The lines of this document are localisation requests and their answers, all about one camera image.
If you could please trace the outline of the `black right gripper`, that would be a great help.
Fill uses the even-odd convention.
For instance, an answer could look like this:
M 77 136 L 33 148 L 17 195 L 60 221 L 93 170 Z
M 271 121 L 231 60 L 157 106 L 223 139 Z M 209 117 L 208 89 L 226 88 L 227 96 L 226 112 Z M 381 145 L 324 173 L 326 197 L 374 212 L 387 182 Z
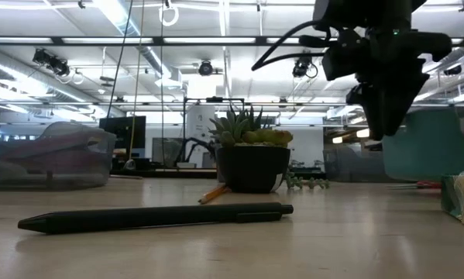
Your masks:
M 361 105 L 370 138 L 382 140 L 399 129 L 414 99 L 429 79 L 422 72 L 423 53 L 439 61 L 452 52 L 452 40 L 444 33 L 410 31 L 365 39 L 355 76 L 359 84 L 347 95 L 350 105 Z

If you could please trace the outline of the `teal plastic bin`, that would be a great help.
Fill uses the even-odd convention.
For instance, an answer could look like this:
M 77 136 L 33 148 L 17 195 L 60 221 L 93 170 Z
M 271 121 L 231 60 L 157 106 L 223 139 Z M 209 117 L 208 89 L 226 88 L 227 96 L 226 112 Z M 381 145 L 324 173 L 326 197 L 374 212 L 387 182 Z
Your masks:
M 418 110 L 404 127 L 383 138 L 387 175 L 407 181 L 440 181 L 464 172 L 464 108 Z

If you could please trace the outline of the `orange pencil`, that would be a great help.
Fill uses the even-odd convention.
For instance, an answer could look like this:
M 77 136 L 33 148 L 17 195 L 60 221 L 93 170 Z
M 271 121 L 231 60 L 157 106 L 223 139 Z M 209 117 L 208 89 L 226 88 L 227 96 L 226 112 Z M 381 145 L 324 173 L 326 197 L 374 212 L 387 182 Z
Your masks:
M 226 193 L 228 191 L 228 187 L 225 184 L 219 185 L 217 188 L 211 190 L 210 192 L 204 194 L 199 200 L 198 203 L 200 205 L 204 205 L 212 201 L 213 199 L 219 197 L 220 195 Z

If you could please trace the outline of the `black pen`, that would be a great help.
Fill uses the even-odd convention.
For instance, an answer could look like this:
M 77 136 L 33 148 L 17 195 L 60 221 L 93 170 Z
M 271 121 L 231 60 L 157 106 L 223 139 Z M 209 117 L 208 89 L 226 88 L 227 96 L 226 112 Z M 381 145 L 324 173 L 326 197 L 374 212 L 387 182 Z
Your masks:
M 23 219 L 19 229 L 45 234 L 89 233 L 204 223 L 272 222 L 294 212 L 279 202 L 51 212 Z

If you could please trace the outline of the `pink marker bar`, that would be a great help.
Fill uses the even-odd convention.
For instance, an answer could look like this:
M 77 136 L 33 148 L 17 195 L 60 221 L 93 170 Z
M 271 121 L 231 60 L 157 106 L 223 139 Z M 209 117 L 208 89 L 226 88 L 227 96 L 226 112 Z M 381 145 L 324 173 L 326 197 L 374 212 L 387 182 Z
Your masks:
M 100 139 L 81 134 L 41 136 L 19 143 L 0 153 L 0 162 L 23 167 L 26 171 L 51 171 L 56 174 L 86 173 L 102 167 L 106 151 Z

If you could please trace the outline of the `grey translucent plastic bin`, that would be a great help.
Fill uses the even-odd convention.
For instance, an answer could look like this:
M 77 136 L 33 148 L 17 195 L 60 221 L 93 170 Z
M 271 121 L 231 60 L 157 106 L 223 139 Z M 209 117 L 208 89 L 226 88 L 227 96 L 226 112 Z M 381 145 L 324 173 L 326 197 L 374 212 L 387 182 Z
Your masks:
M 384 182 L 387 176 L 381 151 L 360 151 L 348 146 L 323 150 L 327 179 L 337 182 Z
M 23 167 L 0 162 L 0 189 L 67 190 L 95 188 L 105 185 L 112 168 L 112 155 L 115 149 L 116 136 L 103 129 L 85 126 L 80 123 L 55 122 L 50 124 L 38 138 L 41 136 L 62 136 L 68 134 L 81 134 L 82 136 L 99 138 L 101 143 L 98 146 L 106 151 L 103 166 L 90 167 L 86 173 L 56 174 L 43 170 L 26 171 Z M 0 153 L 11 147 L 18 146 L 19 143 L 25 141 L 32 140 L 0 142 Z

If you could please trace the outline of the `red scissors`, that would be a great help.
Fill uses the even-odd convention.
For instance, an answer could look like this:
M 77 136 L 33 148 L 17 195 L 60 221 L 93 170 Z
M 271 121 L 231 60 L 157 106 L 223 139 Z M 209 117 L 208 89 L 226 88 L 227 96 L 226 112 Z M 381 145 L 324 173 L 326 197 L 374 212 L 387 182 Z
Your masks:
M 434 181 L 417 181 L 411 184 L 395 184 L 387 186 L 390 190 L 423 190 L 423 189 L 441 189 L 442 184 Z

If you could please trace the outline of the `potted succulent plant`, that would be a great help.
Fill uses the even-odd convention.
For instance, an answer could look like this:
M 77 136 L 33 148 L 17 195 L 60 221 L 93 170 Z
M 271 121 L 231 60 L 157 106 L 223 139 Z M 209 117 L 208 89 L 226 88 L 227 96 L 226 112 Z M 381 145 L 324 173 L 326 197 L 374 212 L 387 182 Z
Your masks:
M 225 117 L 210 120 L 215 127 L 209 133 L 218 144 L 216 164 L 225 186 L 248 194 L 273 193 L 284 182 L 289 188 L 329 188 L 325 179 L 307 179 L 290 170 L 288 145 L 294 135 L 262 124 L 262 116 L 252 108 L 229 109 Z

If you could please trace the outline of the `grey background box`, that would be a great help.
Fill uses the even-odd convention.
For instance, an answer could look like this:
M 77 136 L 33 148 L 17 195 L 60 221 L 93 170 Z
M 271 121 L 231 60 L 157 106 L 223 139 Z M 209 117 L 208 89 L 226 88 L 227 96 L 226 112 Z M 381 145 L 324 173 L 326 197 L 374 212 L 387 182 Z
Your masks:
M 176 167 L 180 160 L 180 149 L 183 145 L 182 138 L 153 138 L 152 162 L 164 167 Z

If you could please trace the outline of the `black monitor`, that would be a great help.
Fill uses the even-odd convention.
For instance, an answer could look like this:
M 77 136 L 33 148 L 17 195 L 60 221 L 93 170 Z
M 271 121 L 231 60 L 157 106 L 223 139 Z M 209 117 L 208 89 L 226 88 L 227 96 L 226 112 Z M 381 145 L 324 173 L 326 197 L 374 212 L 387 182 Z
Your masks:
M 99 127 L 115 134 L 115 156 L 128 160 L 143 158 L 146 151 L 146 117 L 131 116 L 100 119 Z

